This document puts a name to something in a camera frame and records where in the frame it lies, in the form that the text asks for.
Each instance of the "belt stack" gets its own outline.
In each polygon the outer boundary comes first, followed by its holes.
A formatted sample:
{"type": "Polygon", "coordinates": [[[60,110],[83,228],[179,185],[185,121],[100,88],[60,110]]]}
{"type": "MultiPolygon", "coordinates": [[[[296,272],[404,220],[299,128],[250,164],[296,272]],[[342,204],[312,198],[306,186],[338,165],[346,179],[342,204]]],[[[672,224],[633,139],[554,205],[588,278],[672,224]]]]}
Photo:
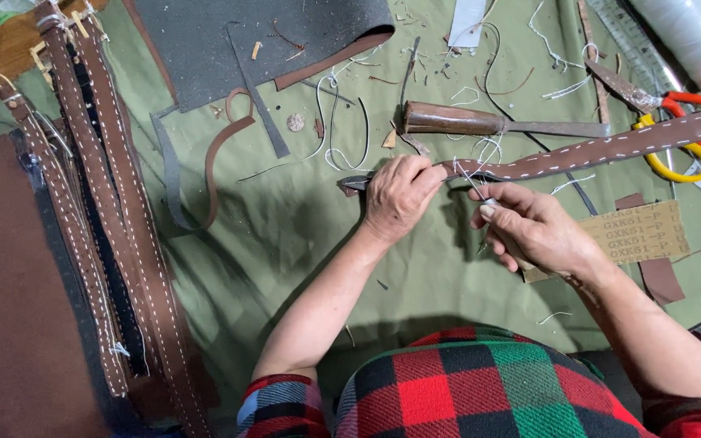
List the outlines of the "belt stack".
{"type": "Polygon", "coordinates": [[[44,179],[82,278],[107,389],[130,398],[143,418],[174,414],[187,436],[213,436],[205,403],[217,395],[168,278],[129,120],[103,54],[106,36],[92,12],[68,19],[46,1],[34,15],[63,127],[1,76],[0,99],[24,133],[25,156],[35,164],[30,178],[44,179]],[[171,409],[158,405],[167,393],[171,409]]]}

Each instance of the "person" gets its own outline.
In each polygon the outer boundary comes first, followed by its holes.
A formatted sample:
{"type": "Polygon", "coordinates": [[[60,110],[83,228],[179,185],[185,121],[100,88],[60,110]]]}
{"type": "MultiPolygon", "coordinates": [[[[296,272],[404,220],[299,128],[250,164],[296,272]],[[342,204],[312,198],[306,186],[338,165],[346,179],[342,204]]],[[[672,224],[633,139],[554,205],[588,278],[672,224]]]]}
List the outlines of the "person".
{"type": "MultiPolygon", "coordinates": [[[[429,159],[403,156],[375,175],[363,222],[269,335],[239,411],[239,436],[330,436],[316,365],[375,265],[445,178],[429,159]]],[[[612,264],[555,197],[510,182],[478,190],[499,204],[480,205],[471,227],[488,225],[485,239],[511,272],[518,265],[503,243],[508,237],[573,286],[642,396],[646,427],[584,364],[480,325],[366,362],[340,397],[334,435],[701,436],[701,342],[612,264]]],[[[469,196],[480,200],[474,189],[469,196]]]]}

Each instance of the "roll of plastic wrap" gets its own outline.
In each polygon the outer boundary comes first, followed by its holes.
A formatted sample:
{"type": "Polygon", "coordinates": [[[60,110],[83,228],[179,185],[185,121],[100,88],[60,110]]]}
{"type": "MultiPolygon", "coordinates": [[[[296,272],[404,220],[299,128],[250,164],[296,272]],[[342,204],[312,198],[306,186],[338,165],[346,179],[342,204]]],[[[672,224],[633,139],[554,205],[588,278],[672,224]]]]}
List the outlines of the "roll of plastic wrap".
{"type": "Polygon", "coordinates": [[[701,0],[630,0],[701,89],[701,0]]]}

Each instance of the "clear plastic ruler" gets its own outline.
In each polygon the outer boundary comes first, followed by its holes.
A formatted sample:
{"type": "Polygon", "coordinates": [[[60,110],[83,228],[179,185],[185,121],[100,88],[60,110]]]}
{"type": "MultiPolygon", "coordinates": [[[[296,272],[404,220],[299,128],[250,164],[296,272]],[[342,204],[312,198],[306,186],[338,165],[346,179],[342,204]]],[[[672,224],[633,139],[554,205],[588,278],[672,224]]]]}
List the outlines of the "clear plastic ruler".
{"type": "Polygon", "coordinates": [[[634,17],[619,5],[626,2],[586,0],[586,3],[597,11],[602,23],[608,28],[610,35],[624,53],[624,57],[637,73],[638,86],[652,95],[662,95],[671,90],[683,90],[683,86],[672,74],[667,62],[659,55],[656,47],[634,17]]]}

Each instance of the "sleeve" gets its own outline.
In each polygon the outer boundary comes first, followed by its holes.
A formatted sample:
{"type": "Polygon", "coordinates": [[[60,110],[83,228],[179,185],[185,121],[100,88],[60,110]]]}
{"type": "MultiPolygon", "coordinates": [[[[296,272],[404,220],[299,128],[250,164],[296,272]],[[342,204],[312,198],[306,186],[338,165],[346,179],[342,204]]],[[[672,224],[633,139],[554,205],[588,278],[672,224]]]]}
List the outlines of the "sleeve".
{"type": "Polygon", "coordinates": [[[321,412],[321,391],[305,376],[262,377],[248,385],[244,400],[237,414],[238,438],[330,438],[321,412]]]}
{"type": "Polygon", "coordinates": [[[669,397],[643,403],[646,429],[662,438],[701,437],[701,398],[669,397]]]}

